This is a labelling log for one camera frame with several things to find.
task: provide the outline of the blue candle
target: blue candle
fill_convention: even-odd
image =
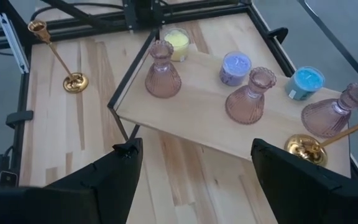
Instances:
[[[313,67],[301,67],[285,85],[287,95],[294,100],[307,100],[324,85],[324,75]]]
[[[224,56],[219,77],[221,81],[229,86],[242,84],[251,68],[248,56],[241,52],[230,52]]]

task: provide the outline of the candle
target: candle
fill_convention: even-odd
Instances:
[[[179,28],[170,29],[165,34],[164,40],[168,41],[173,46],[171,60],[182,62],[186,59],[190,38],[185,30]]]
[[[324,75],[313,67],[301,67],[285,85],[287,95],[294,100],[307,100],[324,85]]]
[[[251,69],[251,60],[241,52],[230,52],[224,56],[219,77],[229,86],[241,85]]]

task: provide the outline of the yellow candle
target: yellow candle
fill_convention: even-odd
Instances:
[[[173,46],[171,60],[182,62],[186,59],[190,39],[185,30],[179,28],[170,29],[167,34],[165,34],[164,40],[168,41]]]

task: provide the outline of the wooden table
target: wooden table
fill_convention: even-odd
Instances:
[[[66,16],[50,11],[39,19]],[[216,57],[248,51],[242,35],[257,32],[243,14],[177,26],[190,33],[200,52]],[[76,95],[62,88],[64,69],[48,47],[33,46],[27,108],[34,110],[34,119],[25,125],[21,185],[47,185],[124,142],[106,105],[147,36],[120,32],[56,43],[68,67],[89,77],[88,88]],[[253,49],[267,47],[259,39]],[[264,60],[264,66],[282,73],[272,56]],[[134,124],[123,124],[132,131]],[[251,162],[145,127],[137,136],[144,140],[144,162],[128,223],[276,223]],[[349,175],[349,152],[343,155],[342,173]]]

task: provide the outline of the purple candle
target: purple candle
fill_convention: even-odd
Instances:
[[[229,86],[241,85],[251,69],[251,60],[241,52],[230,52],[224,56],[219,77]]]

